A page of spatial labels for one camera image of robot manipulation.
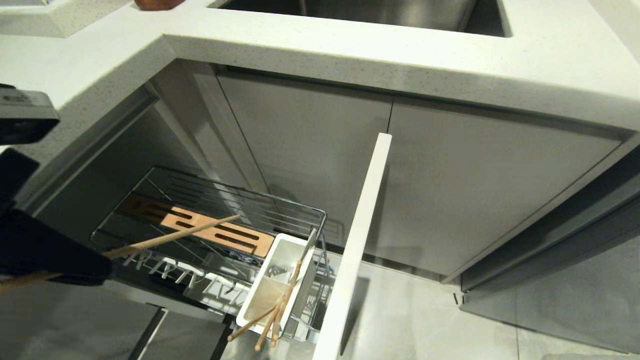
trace white countertop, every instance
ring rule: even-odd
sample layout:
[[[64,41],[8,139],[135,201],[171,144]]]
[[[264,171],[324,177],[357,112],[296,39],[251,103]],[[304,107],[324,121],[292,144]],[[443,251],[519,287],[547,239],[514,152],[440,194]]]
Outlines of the white countertop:
[[[0,35],[0,82],[49,94],[44,165],[175,58],[523,109],[640,130],[640,65],[588,0],[502,0],[509,38],[134,4],[68,38]]]

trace chopsticks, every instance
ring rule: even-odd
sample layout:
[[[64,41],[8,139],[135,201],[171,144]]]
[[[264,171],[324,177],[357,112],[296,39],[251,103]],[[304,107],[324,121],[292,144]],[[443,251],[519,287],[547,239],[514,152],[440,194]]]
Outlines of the chopsticks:
[[[296,263],[296,269],[293,272],[293,276],[291,277],[291,280],[289,281],[289,286],[287,287],[287,291],[278,299],[278,301],[276,301],[276,303],[271,306],[267,311],[265,311],[264,313],[260,314],[259,316],[257,316],[256,318],[254,318],[253,320],[251,320],[250,322],[248,322],[245,326],[241,327],[240,329],[236,330],[235,332],[233,332],[231,335],[229,335],[227,337],[227,341],[232,341],[233,339],[236,339],[238,336],[242,335],[247,329],[249,329],[251,326],[254,326],[257,322],[259,322],[260,320],[262,320],[265,316],[271,314],[271,316],[269,317],[269,320],[267,321],[267,324],[265,324],[264,329],[262,330],[262,334],[260,334],[260,337],[258,338],[258,342],[256,342],[255,344],[255,351],[260,351],[262,348],[262,343],[264,342],[264,340],[267,337],[267,333],[269,332],[269,328],[271,328],[273,326],[273,328],[271,329],[271,344],[270,347],[275,347],[278,339],[280,338],[280,320],[282,319],[282,313],[284,312],[284,309],[287,307],[287,304],[289,303],[289,298],[291,297],[291,293],[293,292],[293,288],[296,286],[296,280],[298,279],[298,275],[300,274],[300,268],[302,266],[302,260],[299,260]]]
[[[240,218],[240,215],[233,215],[231,217],[222,218],[222,219],[210,222],[208,224],[192,227],[191,229],[176,231],[175,233],[158,236],[157,238],[141,241],[139,243],[135,243],[132,245],[127,245],[119,249],[109,250],[109,251],[103,252],[102,255],[106,256],[109,259],[128,256],[140,250],[162,245],[164,243],[168,243],[169,241],[177,240],[187,235],[206,230],[210,227],[218,226],[220,224],[224,224],[225,222],[237,220],[238,218]],[[61,275],[62,275],[61,273],[38,271],[29,275],[18,276],[18,277],[13,277],[7,280],[2,280],[0,281],[0,293],[11,290],[11,289],[20,288],[21,286],[33,284],[34,282],[53,279],[54,277],[58,277]]]

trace sink basin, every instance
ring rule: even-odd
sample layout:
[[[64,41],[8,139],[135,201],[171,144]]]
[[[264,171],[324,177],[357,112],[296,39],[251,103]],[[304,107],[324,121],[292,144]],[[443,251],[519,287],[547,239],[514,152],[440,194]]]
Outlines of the sink basin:
[[[230,0],[220,8],[504,36],[497,0]]]

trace gray cabinet door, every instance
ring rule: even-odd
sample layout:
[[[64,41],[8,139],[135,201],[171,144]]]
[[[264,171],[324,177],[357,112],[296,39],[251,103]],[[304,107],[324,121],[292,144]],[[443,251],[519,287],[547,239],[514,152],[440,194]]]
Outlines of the gray cabinet door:
[[[444,275],[506,241],[621,143],[583,125],[409,100],[396,100],[388,132],[366,252]]]
[[[391,98],[253,74],[218,79],[269,191],[325,210],[326,239],[343,245]]]

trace wooden knife block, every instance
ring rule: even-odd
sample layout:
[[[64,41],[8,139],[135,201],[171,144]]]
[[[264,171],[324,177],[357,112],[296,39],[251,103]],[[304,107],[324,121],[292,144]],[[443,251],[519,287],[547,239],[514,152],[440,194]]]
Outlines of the wooden knife block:
[[[142,218],[152,224],[163,225],[175,230],[185,230],[217,220],[135,193],[129,194],[124,199],[118,207],[118,211],[126,215]],[[274,239],[271,235],[229,222],[200,231],[194,235],[261,258],[267,256]]]

